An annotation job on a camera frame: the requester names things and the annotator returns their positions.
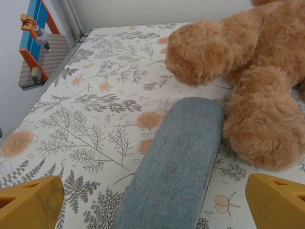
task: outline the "teddy bear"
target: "teddy bear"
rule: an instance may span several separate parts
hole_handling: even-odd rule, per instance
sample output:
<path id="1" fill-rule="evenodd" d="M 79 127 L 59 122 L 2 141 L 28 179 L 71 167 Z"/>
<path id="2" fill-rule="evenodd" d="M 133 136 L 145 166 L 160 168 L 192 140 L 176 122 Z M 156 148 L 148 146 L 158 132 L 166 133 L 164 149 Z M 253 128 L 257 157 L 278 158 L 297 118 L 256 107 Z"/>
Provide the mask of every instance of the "teddy bear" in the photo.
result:
<path id="1" fill-rule="evenodd" d="M 232 84 L 224 139 L 248 164 L 284 171 L 305 151 L 305 119 L 291 96 L 295 85 L 305 89 L 305 0 L 252 0 L 252 5 L 173 31 L 165 66 L 191 87 L 219 77 Z"/>

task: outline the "botanical print fabric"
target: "botanical print fabric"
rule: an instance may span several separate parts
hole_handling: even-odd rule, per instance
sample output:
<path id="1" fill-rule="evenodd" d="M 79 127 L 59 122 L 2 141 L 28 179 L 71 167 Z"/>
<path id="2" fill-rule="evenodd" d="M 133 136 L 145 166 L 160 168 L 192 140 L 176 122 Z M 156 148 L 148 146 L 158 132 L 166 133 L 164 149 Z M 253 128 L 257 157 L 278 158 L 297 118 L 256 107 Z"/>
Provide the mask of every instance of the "botanical print fabric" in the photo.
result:
<path id="1" fill-rule="evenodd" d="M 166 37 L 183 24 L 95 29 L 1 149 L 0 188 L 60 175 L 57 229 L 113 229 L 120 201 L 172 105 L 198 96 L 225 106 L 231 85 L 179 84 Z M 304 103 L 293 90 L 300 110 Z M 222 141 L 197 229 L 255 229 L 244 188 L 257 171 Z M 283 173 L 305 183 L 305 161 Z"/>

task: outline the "blue metal bar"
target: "blue metal bar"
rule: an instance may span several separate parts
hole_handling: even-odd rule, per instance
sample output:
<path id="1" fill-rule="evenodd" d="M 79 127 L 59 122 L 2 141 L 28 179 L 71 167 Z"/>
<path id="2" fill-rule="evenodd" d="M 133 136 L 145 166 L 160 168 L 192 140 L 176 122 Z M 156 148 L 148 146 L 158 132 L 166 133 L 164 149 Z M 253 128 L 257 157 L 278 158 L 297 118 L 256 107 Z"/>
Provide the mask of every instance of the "blue metal bar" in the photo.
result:
<path id="1" fill-rule="evenodd" d="M 48 12 L 41 0 L 30 0 L 27 15 L 29 17 L 33 17 L 40 28 L 45 28 Z M 29 31 L 23 32 L 20 48 L 29 50 L 32 56 L 38 61 L 41 46 L 38 45 L 35 40 L 33 40 Z"/>

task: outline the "white wall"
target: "white wall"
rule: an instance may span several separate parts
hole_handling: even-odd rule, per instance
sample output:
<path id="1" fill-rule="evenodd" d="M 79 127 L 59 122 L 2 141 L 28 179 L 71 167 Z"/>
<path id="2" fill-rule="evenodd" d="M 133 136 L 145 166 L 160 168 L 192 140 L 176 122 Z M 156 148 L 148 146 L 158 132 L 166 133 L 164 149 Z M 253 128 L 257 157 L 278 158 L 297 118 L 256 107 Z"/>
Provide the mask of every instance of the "white wall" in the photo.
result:
<path id="1" fill-rule="evenodd" d="M 68 35 L 66 24 L 60 20 L 60 11 L 53 6 L 54 0 L 45 0 L 60 32 Z M 35 98 L 42 94 L 41 88 L 23 91 L 19 86 L 19 76 L 22 66 L 22 56 L 19 46 L 22 36 L 20 15 L 27 13 L 30 0 L 1 1 L 1 36 L 0 36 L 0 127 L 3 135 L 23 118 L 31 108 Z"/>
<path id="2" fill-rule="evenodd" d="M 216 20 L 251 8 L 250 0 L 73 0 L 84 30 Z"/>

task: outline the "plush toy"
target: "plush toy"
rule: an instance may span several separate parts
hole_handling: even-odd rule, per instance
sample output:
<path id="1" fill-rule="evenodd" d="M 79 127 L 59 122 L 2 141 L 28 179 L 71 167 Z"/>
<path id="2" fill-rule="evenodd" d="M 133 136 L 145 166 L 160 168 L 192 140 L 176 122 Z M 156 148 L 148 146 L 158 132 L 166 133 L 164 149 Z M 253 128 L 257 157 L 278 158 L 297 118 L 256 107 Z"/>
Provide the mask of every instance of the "plush toy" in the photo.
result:
<path id="1" fill-rule="evenodd" d="M 305 152 L 305 119 L 291 97 L 294 85 L 305 89 L 305 0 L 269 2 L 180 27 L 165 65 L 189 86 L 227 79 L 234 88 L 224 138 L 254 167 L 283 171 Z"/>

